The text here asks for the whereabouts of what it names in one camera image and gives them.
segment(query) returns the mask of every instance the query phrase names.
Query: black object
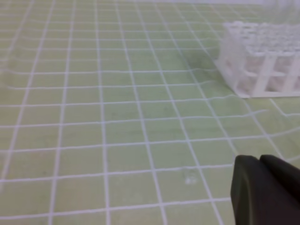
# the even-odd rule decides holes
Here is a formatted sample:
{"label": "black object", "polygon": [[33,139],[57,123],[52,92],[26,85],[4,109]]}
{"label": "black object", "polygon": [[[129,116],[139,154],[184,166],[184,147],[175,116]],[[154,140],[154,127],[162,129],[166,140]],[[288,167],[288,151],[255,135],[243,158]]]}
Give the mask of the black object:
{"label": "black object", "polygon": [[300,170],[271,155],[237,156],[231,200],[236,225],[300,225]]}

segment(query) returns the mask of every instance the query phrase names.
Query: test tube rack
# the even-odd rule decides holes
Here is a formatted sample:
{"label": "test tube rack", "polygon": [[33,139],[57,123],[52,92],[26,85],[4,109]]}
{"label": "test tube rack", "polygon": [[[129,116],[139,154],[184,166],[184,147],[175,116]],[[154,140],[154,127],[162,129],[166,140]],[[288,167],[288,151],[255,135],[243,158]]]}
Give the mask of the test tube rack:
{"label": "test tube rack", "polygon": [[241,98],[300,96],[300,43],[282,47],[268,26],[225,23],[216,66]]}

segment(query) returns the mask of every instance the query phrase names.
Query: green grid mat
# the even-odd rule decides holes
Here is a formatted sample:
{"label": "green grid mat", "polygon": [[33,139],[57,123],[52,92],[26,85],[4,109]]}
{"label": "green grid mat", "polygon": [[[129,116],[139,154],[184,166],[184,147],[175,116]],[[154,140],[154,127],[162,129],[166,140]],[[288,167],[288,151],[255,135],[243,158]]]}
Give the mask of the green grid mat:
{"label": "green grid mat", "polygon": [[0,5],[1,225],[233,225],[234,156],[300,167],[300,99],[236,97],[213,64],[254,5]]}

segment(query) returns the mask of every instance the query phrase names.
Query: white grid line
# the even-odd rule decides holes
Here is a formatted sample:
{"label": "white grid line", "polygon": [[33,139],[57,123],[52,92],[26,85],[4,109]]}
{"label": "white grid line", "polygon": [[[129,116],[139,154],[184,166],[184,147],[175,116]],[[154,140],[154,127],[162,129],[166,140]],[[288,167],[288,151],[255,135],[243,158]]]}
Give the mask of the white grid line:
{"label": "white grid line", "polygon": [[[216,71],[216,69],[200,69],[200,68],[193,68],[193,69],[189,69],[189,70],[162,70],[162,71],[157,71],[157,70],[137,70],[137,71],[132,71],[133,73],[160,73],[160,72],[188,72],[188,71],[197,71],[197,70],[201,70],[201,71]],[[12,71],[12,70],[3,70],[6,72],[11,72],[11,73],[15,73],[17,75],[30,75],[30,72],[16,72],[16,71]],[[33,73],[34,75],[61,75],[64,72],[35,72]],[[97,73],[97,71],[82,71],[82,72],[69,72],[69,74],[94,74]],[[127,70],[102,70],[102,73],[129,73]]]}
{"label": "white grid line", "polygon": [[[300,127],[290,129],[288,131],[279,132],[276,134],[271,134],[270,137],[278,137],[282,135],[288,135],[290,133],[299,131]],[[253,136],[240,136],[240,137],[230,137],[230,140],[247,140],[247,139],[260,139],[265,138],[264,135],[253,135]],[[203,139],[190,139],[191,142],[204,142],[204,141],[226,141],[226,137],[218,138],[203,138]],[[126,143],[107,143],[107,147],[117,147],[117,146],[131,146],[131,145],[146,145],[146,144],[165,144],[165,143],[185,143],[185,140],[172,140],[172,141],[156,141],[156,142],[126,142]],[[67,146],[61,147],[62,150],[65,149],[83,149],[83,148],[96,148],[102,147],[102,144],[96,145],[80,145],[80,146]],[[43,151],[43,150],[55,150],[56,148],[37,148],[37,149],[16,149],[13,152],[28,152],[28,151]],[[6,153],[8,150],[0,150],[1,153]]]}
{"label": "white grid line", "polygon": [[[20,27],[19,29],[17,30],[16,34],[15,34],[15,37],[13,38],[12,40],[12,43],[11,43],[11,46],[9,48],[9,55],[10,53],[13,51],[13,48],[14,48],[14,45],[16,44],[21,32],[22,32],[22,28],[23,28],[23,25],[27,19],[27,17],[29,16],[30,14],[30,11],[32,9],[34,5],[34,0],[31,0],[29,5],[28,5],[28,8],[24,14],[24,17],[22,19],[22,22],[20,24]],[[26,96],[24,96],[24,99],[22,100],[22,104],[25,104],[26,103]],[[22,120],[22,110],[24,111],[24,108],[21,106],[21,111],[18,115],[18,118],[17,118],[17,122],[16,124],[19,125],[21,123],[21,120]],[[6,175],[8,174],[8,170],[9,170],[9,164],[10,164],[10,160],[11,160],[11,156],[12,156],[12,151],[14,150],[15,148],[15,141],[16,141],[16,138],[17,138],[17,133],[18,133],[18,127],[16,127],[14,129],[14,132],[13,132],[13,137],[12,137],[12,140],[10,142],[10,147],[9,147],[9,150],[7,151],[7,155],[6,155],[6,158],[5,158],[5,161],[4,161],[4,166],[3,166],[3,169],[2,169],[2,173],[1,173],[1,180],[4,180],[6,178]]]}
{"label": "white grid line", "polygon": [[[245,118],[250,117],[253,114],[268,112],[268,110],[259,110],[256,112],[247,113],[244,115],[232,115],[232,116],[218,116],[218,118]],[[213,116],[181,116],[180,118],[186,119],[201,119],[209,118],[213,119]],[[159,121],[159,120],[177,120],[178,117],[162,117],[162,118],[144,118],[144,121]],[[110,123],[126,123],[126,122],[140,122],[141,119],[131,119],[131,120],[106,120],[106,121],[92,121],[92,122],[74,122],[74,123],[39,123],[39,124],[24,124],[19,125],[20,128],[37,128],[37,127],[55,127],[55,126],[73,126],[73,125],[95,125],[95,124],[110,124]],[[15,128],[17,125],[0,125],[0,128]]]}
{"label": "white grid line", "polygon": [[[179,9],[176,7],[176,5],[174,5],[173,7],[174,7],[174,9],[179,13],[179,15],[182,16],[182,14],[180,13],[180,11],[179,11]],[[168,30],[168,26],[167,26],[167,24],[165,23],[164,20],[163,20],[163,23],[164,23],[166,29]],[[187,23],[187,26],[188,26],[188,28],[190,29],[190,31],[192,32],[192,34],[195,36],[195,38],[197,39],[197,36],[194,34],[193,30],[191,29],[191,27],[190,27],[190,25],[189,25],[188,23]],[[179,47],[178,47],[178,45],[177,45],[177,43],[176,43],[176,41],[175,41],[175,39],[174,39],[174,37],[173,37],[173,34],[172,34],[170,31],[169,31],[169,34],[170,34],[170,36],[172,37],[172,40],[173,40],[174,44],[175,44],[176,47],[178,48],[178,51],[179,51],[180,54],[182,55],[182,57],[183,57],[183,59],[184,59],[184,61],[185,61],[185,64],[189,67],[188,62],[185,60],[185,58],[184,58],[184,56],[183,56],[181,50],[179,49]],[[195,76],[194,76],[193,73],[191,73],[191,76],[192,76],[193,80],[195,81],[195,83],[197,83],[197,80],[196,80],[196,78],[195,78]],[[216,113],[214,112],[212,106],[210,105],[209,101],[207,100],[207,98],[206,98],[206,96],[205,96],[205,94],[204,94],[204,91],[201,89],[201,86],[200,86],[200,85],[197,85],[197,87],[198,87],[199,91],[201,92],[201,95],[204,97],[204,100],[205,100],[205,102],[206,102],[206,105],[209,107],[209,109],[210,109],[212,115],[215,117],[215,120],[216,120],[217,124],[219,125],[219,127],[221,128],[221,130],[222,130],[222,132],[223,132],[223,134],[224,134],[226,140],[228,141],[228,143],[229,143],[229,145],[231,146],[232,150],[233,150],[234,152],[236,152],[236,149],[234,148],[234,146],[233,146],[231,140],[228,139],[228,136],[229,136],[229,135],[227,134],[226,130],[223,128],[223,126],[222,126],[220,120],[217,118]],[[195,160],[197,166],[200,166],[200,163],[199,163],[199,161],[198,161],[198,159],[197,159],[197,157],[196,157],[196,155],[195,155],[194,149],[193,149],[193,147],[192,147],[190,141],[189,141],[189,145],[190,145],[191,153],[192,153],[192,155],[193,155],[193,158],[194,158],[194,160]],[[210,192],[210,189],[209,189],[209,186],[208,186],[208,184],[207,184],[206,178],[205,178],[205,176],[204,176],[204,174],[203,174],[203,172],[202,172],[201,169],[199,169],[199,173],[200,173],[201,178],[202,178],[202,180],[203,180],[203,182],[204,182],[205,189],[206,189],[206,191],[207,191],[207,193],[208,193],[208,196],[209,196],[210,199],[212,199],[212,198],[213,198],[213,197],[212,197],[212,194],[211,194],[211,192]],[[212,202],[212,207],[213,207],[213,209],[214,209],[214,212],[215,212],[215,214],[216,214],[216,217],[217,217],[217,219],[218,219],[219,224],[220,224],[220,225],[223,225],[224,222],[223,222],[223,220],[222,220],[222,218],[221,218],[221,216],[220,216],[220,214],[219,214],[219,211],[218,211],[216,205],[215,205],[213,202]]]}
{"label": "white grid line", "polygon": [[[230,198],[216,198],[213,202],[228,202]],[[201,199],[201,200],[191,200],[191,201],[182,201],[182,202],[164,202],[162,204],[154,203],[154,204],[144,204],[144,205],[132,205],[132,206],[119,206],[119,207],[111,207],[110,211],[117,210],[135,210],[135,209],[146,209],[146,208],[154,208],[159,207],[160,205],[172,206],[172,205],[186,205],[186,204],[200,204],[200,203],[211,203],[211,199]],[[84,213],[97,213],[97,212],[105,212],[106,209],[95,209],[95,210],[78,210],[78,211],[68,211],[68,212],[54,212],[53,216],[68,216],[68,215],[77,215]],[[49,216],[48,213],[44,214],[36,214],[36,215],[20,215],[20,216],[10,216],[10,217],[0,217],[1,220],[12,220],[12,219],[24,219],[24,218],[41,218]]]}
{"label": "white grid line", "polygon": [[[151,173],[152,171],[155,171],[157,173],[157,172],[181,171],[183,169],[211,169],[211,168],[227,168],[227,167],[233,167],[233,164],[185,166],[185,167],[159,168],[159,169],[149,169],[149,170],[131,170],[131,171],[120,171],[120,172],[87,173],[87,174],[58,176],[57,179],[62,180],[62,179],[71,179],[71,178],[100,177],[106,175],[110,176],[110,175],[130,175],[130,174],[139,174],[139,173]],[[28,182],[28,181],[43,181],[43,180],[53,180],[53,177],[17,178],[17,179],[4,180],[3,182],[11,183],[11,182]]]}
{"label": "white grid line", "polygon": [[[94,0],[95,4],[95,31],[96,39],[99,39],[99,24],[98,24],[98,7],[97,0]],[[97,41],[97,60],[98,60],[98,83],[102,84],[102,74],[101,74],[101,53],[100,53],[100,43]],[[103,89],[99,87],[99,99],[100,99],[100,113],[101,122],[105,123],[105,111],[104,111],[104,99],[103,99]],[[109,180],[108,180],[108,165],[107,165],[107,146],[106,146],[106,130],[105,124],[101,126],[102,128],[102,160],[103,160],[103,171],[104,171],[104,188],[105,188],[105,212],[106,212],[106,225],[111,224],[111,214],[110,208],[110,198],[109,198]]]}
{"label": "white grid line", "polygon": [[[129,71],[130,71],[130,77],[131,77],[131,80],[132,80],[132,84],[135,85],[135,77],[134,77],[134,74],[132,72],[131,62],[129,60],[127,44],[126,44],[126,41],[124,39],[125,36],[124,36],[123,29],[122,29],[122,21],[121,21],[120,12],[119,12],[119,5],[116,1],[115,1],[115,7],[116,7],[116,10],[117,10],[118,21],[119,21],[119,25],[120,25],[120,28],[121,28],[121,35],[122,35],[122,39],[123,39],[122,42],[123,42],[123,46],[125,48],[126,58],[128,60],[128,68],[129,68]],[[162,195],[161,195],[161,192],[160,192],[158,178],[157,178],[156,172],[154,171],[155,167],[154,167],[153,157],[152,157],[152,153],[151,153],[151,149],[150,149],[150,145],[149,145],[148,134],[147,134],[147,130],[146,130],[146,125],[145,125],[145,121],[144,121],[142,107],[141,107],[141,104],[139,103],[139,100],[140,100],[139,99],[139,94],[138,94],[138,91],[137,91],[136,87],[134,87],[134,93],[135,93],[135,99],[137,101],[137,109],[138,109],[139,116],[140,116],[140,119],[141,119],[142,133],[143,133],[143,136],[144,136],[144,139],[145,139],[145,142],[146,142],[147,155],[148,155],[149,164],[150,164],[150,167],[151,167],[151,170],[152,170],[152,177],[153,177],[154,184],[155,184],[157,200],[158,200],[158,203],[159,203],[163,224],[168,225],[165,208],[162,205],[163,200],[162,200]]]}
{"label": "white grid line", "polygon": [[[72,4],[72,14],[71,14],[71,23],[69,30],[69,41],[68,41],[68,51],[67,51],[67,61],[66,61],[66,69],[65,69],[65,79],[64,79],[64,87],[68,85],[68,72],[70,66],[70,54],[71,54],[71,44],[72,44],[72,35],[73,35],[73,27],[74,27],[74,17],[75,17],[75,9],[76,9],[76,0],[73,0]],[[55,200],[56,200],[56,188],[57,188],[57,177],[60,169],[60,153],[62,146],[62,137],[63,137],[63,121],[65,116],[65,102],[67,99],[67,89],[64,88],[62,94],[62,106],[60,108],[60,125],[58,131],[58,140],[57,140],[57,149],[55,154],[54,161],[54,170],[53,170],[53,180],[51,186],[51,195],[50,195],[50,206],[49,206],[49,217],[48,217],[48,225],[53,224],[53,213],[55,211]]]}

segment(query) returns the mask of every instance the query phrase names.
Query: grid square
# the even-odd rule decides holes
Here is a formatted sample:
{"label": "grid square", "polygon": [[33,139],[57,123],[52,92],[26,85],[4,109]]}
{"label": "grid square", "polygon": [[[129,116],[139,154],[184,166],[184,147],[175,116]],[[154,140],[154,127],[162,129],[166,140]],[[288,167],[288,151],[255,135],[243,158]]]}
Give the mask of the grid square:
{"label": "grid square", "polygon": [[167,84],[194,83],[189,72],[164,72]]}
{"label": "grid square", "polygon": [[212,99],[210,104],[217,116],[235,116],[248,113],[244,100],[237,97]]}
{"label": "grid square", "polygon": [[144,40],[146,40],[147,39],[146,34],[144,32],[130,32],[130,31],[125,31],[124,32],[124,38],[126,40],[131,40],[131,39],[144,39]]}
{"label": "grid square", "polygon": [[12,155],[7,179],[51,177],[55,151],[15,152]]}
{"label": "grid square", "polygon": [[68,47],[68,40],[51,40],[45,39],[43,43],[44,48],[67,48]]}
{"label": "grid square", "polygon": [[69,87],[98,86],[98,74],[72,74],[68,76]]}
{"label": "grid square", "polygon": [[143,32],[143,26],[139,23],[137,23],[137,24],[125,23],[122,25],[122,28],[125,31],[141,31],[141,32]]}
{"label": "grid square", "polygon": [[225,165],[234,161],[233,151],[227,141],[192,142],[200,165]]}
{"label": "grid square", "polygon": [[136,120],[140,118],[136,103],[107,104],[104,111],[106,121]]}
{"label": "grid square", "polygon": [[177,117],[170,102],[142,103],[141,108],[146,119]]}
{"label": "grid square", "polygon": [[110,32],[99,32],[99,38],[100,39],[108,39],[108,40],[114,40],[114,39],[122,39],[122,35],[120,31],[110,31]]}
{"label": "grid square", "polygon": [[203,169],[203,174],[212,197],[227,198],[230,196],[233,167]]}
{"label": "grid square", "polygon": [[147,40],[126,40],[127,49],[149,49]]}
{"label": "grid square", "polygon": [[64,123],[100,122],[99,105],[65,106]]}
{"label": "grid square", "polygon": [[149,170],[147,148],[144,145],[117,146],[107,150],[108,171]]}
{"label": "grid square", "polygon": [[22,125],[60,123],[60,106],[25,107]]}
{"label": "grid square", "polygon": [[269,141],[264,138],[239,139],[234,140],[233,144],[241,155],[251,155],[256,158],[261,155],[278,155]]}
{"label": "grid square", "polygon": [[186,70],[188,65],[177,50],[155,50],[162,70]]}
{"label": "grid square", "polygon": [[[42,33],[41,34],[33,34],[33,36],[36,36],[36,37],[41,37],[42,36]],[[70,32],[67,31],[67,30],[48,30],[46,32],[46,37],[45,39],[53,39],[53,38],[65,38],[65,39],[69,39],[69,36],[70,36]]]}
{"label": "grid square", "polygon": [[37,51],[36,50],[26,50],[22,49],[22,52],[16,54],[16,57],[20,60],[34,60],[36,58]]}
{"label": "grid square", "polygon": [[39,55],[39,60],[65,60],[67,53],[67,50],[43,49]]}
{"label": "grid square", "polygon": [[13,128],[1,128],[0,129],[0,149],[7,150],[9,149],[11,139],[13,137]]}
{"label": "grid square", "polygon": [[182,117],[187,116],[212,116],[205,101],[193,100],[176,102],[176,107]]}
{"label": "grid square", "polygon": [[262,132],[251,117],[220,118],[230,137],[261,135]]}
{"label": "grid square", "polygon": [[95,34],[94,30],[93,31],[91,31],[91,30],[74,30],[73,34],[72,34],[72,38],[73,39],[83,39],[84,38],[84,39],[95,40],[96,34]]}
{"label": "grid square", "polygon": [[232,225],[235,223],[233,206],[231,201],[215,202],[217,210],[220,213],[224,225]]}
{"label": "grid square", "polygon": [[72,40],[71,43],[71,48],[82,48],[82,49],[87,49],[87,48],[97,48],[97,42],[96,40]]}
{"label": "grid square", "polygon": [[120,122],[106,124],[106,139],[108,143],[144,142],[140,122]]}
{"label": "grid square", "polygon": [[105,207],[103,177],[67,178],[57,181],[55,212],[103,207]]}
{"label": "grid square", "polygon": [[102,85],[132,85],[129,73],[102,73]]}
{"label": "grid square", "polygon": [[3,186],[0,195],[0,216],[9,217],[49,212],[50,181],[8,182],[4,183]]}
{"label": "grid square", "polygon": [[59,168],[59,176],[101,173],[102,149],[63,149]]}
{"label": "grid square", "polygon": [[296,159],[290,162],[293,166],[297,167],[300,169],[300,159]]}
{"label": "grid square", "polygon": [[293,158],[300,155],[300,131],[288,135],[273,137],[272,141],[278,147],[284,158]]}
{"label": "grid square", "polygon": [[64,74],[38,74],[33,76],[32,87],[63,87]]}
{"label": "grid square", "polygon": [[172,33],[172,36],[174,37],[175,40],[186,40],[186,39],[189,39],[188,41],[193,41],[195,39],[194,35],[192,32],[184,32],[184,31],[181,31],[181,32],[171,32]]}
{"label": "grid square", "polygon": [[203,98],[198,87],[195,86],[171,86],[169,87],[170,92],[174,99],[185,100],[185,99],[200,99]]}
{"label": "grid square", "polygon": [[15,125],[19,116],[19,107],[0,107],[0,125]]}
{"label": "grid square", "polygon": [[133,88],[103,88],[103,99],[105,102],[127,102],[135,101]]}
{"label": "grid square", "polygon": [[154,49],[160,49],[160,48],[175,49],[176,48],[176,45],[172,40],[151,40],[151,43]]}
{"label": "grid square", "polygon": [[63,90],[58,89],[32,89],[27,98],[28,105],[60,104]]}
{"label": "grid square", "polygon": [[260,112],[255,117],[267,134],[280,133],[297,127],[297,124],[291,122],[292,118],[282,116],[275,110]]}
{"label": "grid square", "polygon": [[[134,52],[129,55],[131,62],[131,68],[133,71],[155,71],[158,70],[158,63],[153,57],[151,51],[139,50],[131,51]],[[144,55],[141,53],[140,56],[136,52],[144,52]]]}
{"label": "grid square", "polygon": [[224,137],[217,121],[213,118],[184,119],[183,123],[190,139]]}
{"label": "grid square", "polygon": [[203,181],[197,170],[188,170],[193,173],[193,180],[186,170],[163,171],[157,173],[161,195],[164,202],[189,201],[208,198]]}
{"label": "grid square", "polygon": [[120,49],[124,47],[121,40],[100,40],[99,45],[103,49],[106,48]]}
{"label": "grid square", "polygon": [[188,41],[187,40],[177,40],[176,42],[177,42],[177,46],[179,48],[191,48],[191,49],[201,48],[201,45],[196,40],[188,40]]}
{"label": "grid square", "polygon": [[172,205],[166,207],[168,222],[172,225],[197,225],[202,224],[218,225],[211,203]]}
{"label": "grid square", "polygon": [[127,60],[101,60],[101,68],[103,71],[128,71]]}
{"label": "grid square", "polygon": [[112,225],[163,225],[159,207],[112,211],[111,218]]}
{"label": "grid square", "polygon": [[136,85],[164,84],[160,73],[134,73]]}
{"label": "grid square", "polygon": [[300,109],[298,107],[300,105],[299,98],[274,99],[273,101],[284,113],[300,113]]}
{"label": "grid square", "polygon": [[170,100],[165,87],[138,87],[141,101]]}
{"label": "grid square", "polygon": [[157,203],[157,193],[150,172],[109,176],[112,207]]}
{"label": "grid square", "polygon": [[102,49],[100,55],[102,60],[126,60],[126,53],[123,49]]}
{"label": "grid square", "polygon": [[[101,12],[101,14],[103,13],[112,13],[112,12],[108,12],[108,11],[103,11]],[[98,29],[103,31],[103,30],[107,30],[107,31],[120,31],[120,26],[118,23],[101,23],[101,21],[98,23]]]}
{"label": "grid square", "polygon": [[70,72],[95,72],[98,71],[98,62],[96,60],[89,61],[70,61]]}
{"label": "grid square", "polygon": [[73,214],[73,215],[65,215],[65,216],[54,216],[53,224],[54,225],[105,224],[105,213],[94,212],[94,213]]}
{"label": "grid square", "polygon": [[195,166],[186,143],[152,144],[150,147],[155,168]]}
{"label": "grid square", "polygon": [[58,126],[20,127],[15,149],[54,148],[58,141]]}
{"label": "grid square", "polygon": [[7,158],[6,152],[0,152],[0,172],[2,173],[2,170],[4,168],[4,163]]}
{"label": "grid square", "polygon": [[151,142],[185,139],[179,120],[146,121],[146,130]]}
{"label": "grid square", "polygon": [[66,103],[95,103],[99,101],[98,88],[71,88],[67,90]]}
{"label": "grid square", "polygon": [[62,131],[62,146],[86,146],[102,143],[101,125],[70,125]]}
{"label": "grid square", "polygon": [[3,82],[6,82],[7,85],[14,88],[26,88],[29,81],[29,75],[5,72],[2,79]]}
{"label": "grid square", "polygon": [[5,90],[0,97],[3,105],[21,105],[25,91],[24,90]]}
{"label": "grid square", "polygon": [[66,61],[64,60],[56,60],[56,61],[41,61],[37,62],[36,73],[64,73],[66,70]]}
{"label": "grid square", "polygon": [[202,90],[207,98],[225,97],[233,92],[224,83],[210,82],[202,86]]}
{"label": "grid square", "polygon": [[47,217],[8,219],[2,220],[1,225],[41,225],[47,224],[47,220]]}
{"label": "grid square", "polygon": [[158,31],[158,32],[151,32],[149,33],[150,39],[165,39],[165,40],[171,40],[172,37],[167,31]]}

